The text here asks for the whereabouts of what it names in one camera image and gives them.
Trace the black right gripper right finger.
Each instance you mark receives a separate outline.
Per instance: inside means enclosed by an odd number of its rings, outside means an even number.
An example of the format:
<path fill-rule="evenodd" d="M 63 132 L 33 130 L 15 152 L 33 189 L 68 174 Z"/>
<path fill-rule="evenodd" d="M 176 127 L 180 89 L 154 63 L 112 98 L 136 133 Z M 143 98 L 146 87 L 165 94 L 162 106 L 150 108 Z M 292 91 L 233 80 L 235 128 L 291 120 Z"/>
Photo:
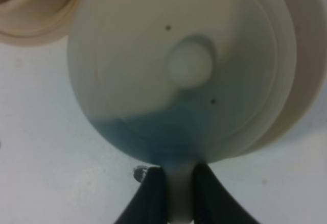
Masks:
<path fill-rule="evenodd" d="M 206 164 L 192 174 L 194 223 L 258 223 L 223 187 Z"/>

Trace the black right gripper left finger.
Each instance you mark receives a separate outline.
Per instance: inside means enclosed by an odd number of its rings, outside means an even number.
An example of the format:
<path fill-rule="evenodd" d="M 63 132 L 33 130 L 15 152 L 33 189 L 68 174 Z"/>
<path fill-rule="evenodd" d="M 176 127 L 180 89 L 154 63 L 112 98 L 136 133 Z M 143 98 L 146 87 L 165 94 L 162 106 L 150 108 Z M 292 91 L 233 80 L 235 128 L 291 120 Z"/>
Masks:
<path fill-rule="evenodd" d="M 117 219 L 118 224 L 167 224 L 167 180 L 161 167 L 150 167 L 138 191 Z"/>

